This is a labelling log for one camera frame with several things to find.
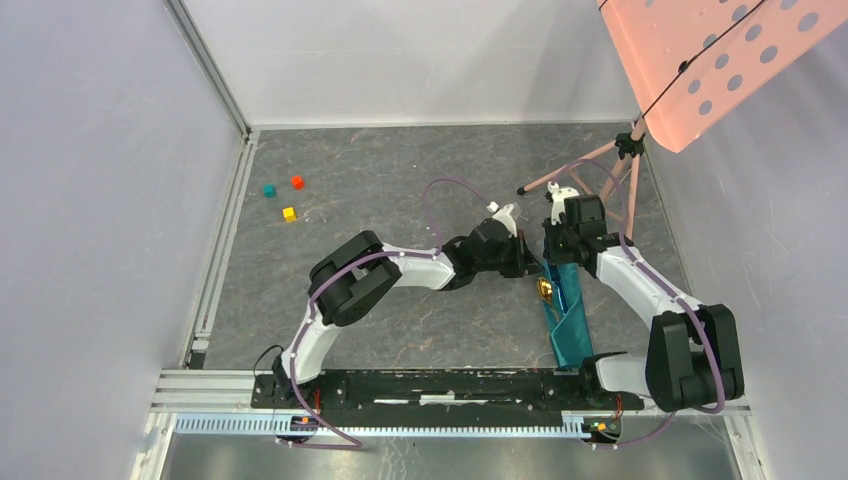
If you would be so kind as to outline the gold spoon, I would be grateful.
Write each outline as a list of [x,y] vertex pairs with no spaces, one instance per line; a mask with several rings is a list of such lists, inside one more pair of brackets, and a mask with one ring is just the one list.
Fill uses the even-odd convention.
[[547,305],[547,310],[554,318],[554,323],[558,325],[561,322],[560,307],[557,303],[558,296],[555,285],[546,277],[538,277],[536,279],[536,291],[538,296]]

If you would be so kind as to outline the teal cloth napkin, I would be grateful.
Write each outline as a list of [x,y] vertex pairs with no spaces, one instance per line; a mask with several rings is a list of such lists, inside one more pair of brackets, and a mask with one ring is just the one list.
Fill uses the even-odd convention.
[[[556,325],[543,300],[542,307],[548,326],[548,338],[558,368],[577,369],[582,365],[585,358],[594,355],[594,351],[577,265],[565,265],[569,271],[568,293],[571,300],[568,312],[563,313],[560,309],[561,322]],[[551,270],[554,266],[554,264],[547,262],[542,276],[548,278],[552,283]]]

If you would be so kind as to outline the blue knife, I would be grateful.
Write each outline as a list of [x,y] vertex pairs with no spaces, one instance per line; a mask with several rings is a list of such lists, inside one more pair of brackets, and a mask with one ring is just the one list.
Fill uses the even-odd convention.
[[551,270],[552,281],[557,287],[557,297],[560,309],[563,313],[567,313],[570,306],[569,287],[569,271],[566,265],[555,265]]

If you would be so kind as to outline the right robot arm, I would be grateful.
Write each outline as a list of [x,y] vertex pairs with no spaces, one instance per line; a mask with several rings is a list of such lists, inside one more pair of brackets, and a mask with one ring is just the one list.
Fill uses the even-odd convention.
[[580,400],[602,408],[618,392],[650,398],[662,411],[718,413],[745,393],[736,320],[723,304],[707,305],[675,286],[621,232],[611,232],[596,195],[549,194],[543,222],[544,257],[583,268],[612,289],[648,328],[644,355],[586,358],[577,382]]

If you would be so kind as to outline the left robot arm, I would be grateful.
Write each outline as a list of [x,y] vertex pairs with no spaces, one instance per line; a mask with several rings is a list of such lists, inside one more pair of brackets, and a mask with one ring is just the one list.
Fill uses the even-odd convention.
[[365,317],[391,289],[454,291],[485,272],[524,278],[541,273],[542,264],[522,230],[494,218],[429,250],[384,243],[370,230],[357,234],[310,271],[301,326],[272,364],[276,394],[290,407],[306,405],[341,329]]

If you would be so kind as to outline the pink tripod stand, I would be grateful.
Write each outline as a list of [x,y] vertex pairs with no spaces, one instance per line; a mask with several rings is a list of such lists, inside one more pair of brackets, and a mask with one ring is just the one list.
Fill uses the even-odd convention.
[[531,181],[528,184],[520,186],[516,193],[519,196],[524,196],[531,190],[540,188],[546,185],[549,181],[557,181],[558,178],[567,174],[575,181],[582,193],[593,194],[588,184],[577,173],[577,169],[582,165],[593,165],[598,169],[604,170],[607,165],[598,163],[596,159],[609,152],[614,151],[617,159],[612,164],[611,169],[606,173],[607,179],[603,183],[597,195],[603,203],[609,200],[613,193],[617,193],[620,197],[619,204],[623,211],[618,216],[618,219],[623,223],[621,229],[625,232],[628,238],[633,238],[633,223],[636,213],[636,202],[639,188],[639,170],[641,159],[645,156],[644,139],[648,133],[648,125],[645,120],[645,114],[640,113],[632,122],[628,131],[619,133],[613,140],[610,140],[601,147],[592,150],[570,163],[566,163],[553,171],[543,175],[542,177]]

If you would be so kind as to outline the orange cube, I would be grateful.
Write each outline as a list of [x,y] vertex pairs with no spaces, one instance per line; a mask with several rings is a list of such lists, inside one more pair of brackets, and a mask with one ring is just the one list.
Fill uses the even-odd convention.
[[305,181],[300,176],[293,176],[290,180],[290,183],[294,190],[301,190],[305,186]]

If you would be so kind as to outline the yellow cube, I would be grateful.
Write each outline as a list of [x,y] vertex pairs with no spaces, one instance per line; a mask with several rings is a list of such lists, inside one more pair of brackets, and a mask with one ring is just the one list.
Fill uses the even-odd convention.
[[297,220],[297,214],[293,207],[286,207],[282,210],[283,219],[288,222],[295,222]]

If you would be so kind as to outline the pink perforated panel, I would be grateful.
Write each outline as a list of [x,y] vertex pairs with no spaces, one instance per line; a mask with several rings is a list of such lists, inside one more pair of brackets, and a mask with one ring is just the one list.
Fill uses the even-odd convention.
[[647,130],[674,153],[847,20],[833,0],[597,6]]

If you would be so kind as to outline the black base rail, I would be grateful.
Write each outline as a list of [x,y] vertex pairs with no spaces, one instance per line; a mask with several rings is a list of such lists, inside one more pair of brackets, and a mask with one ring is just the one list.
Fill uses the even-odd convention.
[[632,393],[593,390],[552,368],[323,371],[300,388],[338,427],[553,427],[565,411],[639,411]]

